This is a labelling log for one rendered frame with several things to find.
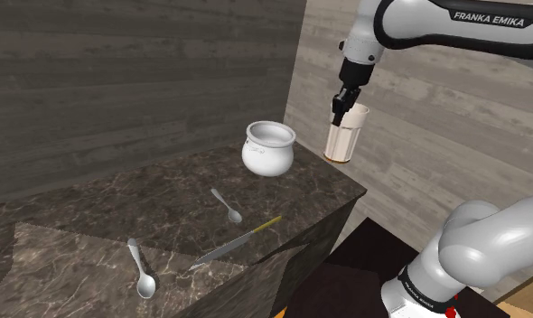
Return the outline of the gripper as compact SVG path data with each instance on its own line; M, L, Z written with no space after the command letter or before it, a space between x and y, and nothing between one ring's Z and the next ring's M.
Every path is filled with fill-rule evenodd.
M340 126L345 114L354 106L361 92L360 87L369 83L374 70L373 64L360 64L344 58L339 79L341 90L332 98L332 124Z

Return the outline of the white ribbed cup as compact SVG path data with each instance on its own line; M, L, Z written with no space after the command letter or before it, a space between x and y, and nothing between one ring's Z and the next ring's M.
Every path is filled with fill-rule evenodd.
M344 115L341 124L336 126L332 123L335 114L330 111L330 130L323 151L327 160L338 164L346 164L351 160L368 113L369 108L356 102Z

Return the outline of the white round pot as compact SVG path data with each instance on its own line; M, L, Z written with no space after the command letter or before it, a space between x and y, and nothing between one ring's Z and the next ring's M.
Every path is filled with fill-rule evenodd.
M274 121L256 121L248 125L246 134L241 158L252 173L277 177L290 169L296 139L292 128Z

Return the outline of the small silver spoon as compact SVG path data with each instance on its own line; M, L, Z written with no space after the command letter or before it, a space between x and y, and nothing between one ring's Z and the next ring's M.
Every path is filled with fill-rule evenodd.
M240 213L233 208L231 208L223 199L223 197L220 195L217 189L212 188L211 193L222 203L225 205L225 207L228 209L228 218L230 221L235 223L240 223L242 221L242 216Z

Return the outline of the dark marble counter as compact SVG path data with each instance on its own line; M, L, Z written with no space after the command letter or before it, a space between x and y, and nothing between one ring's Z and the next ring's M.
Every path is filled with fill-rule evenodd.
M301 145L275 178L251 173L240 152L227 145L1 203L0 318L273 318L330 254L365 189ZM129 239L156 282L150 299L136 291Z

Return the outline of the large silver spoon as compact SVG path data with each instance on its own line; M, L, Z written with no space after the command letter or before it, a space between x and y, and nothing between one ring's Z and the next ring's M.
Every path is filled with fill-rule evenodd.
M143 267L139 247L134 238L130 238L127 241L127 246L129 248L130 254L139 271L139 278L136 284L136 291L139 296L143 299L150 299L156 291L156 282L152 276L149 276Z

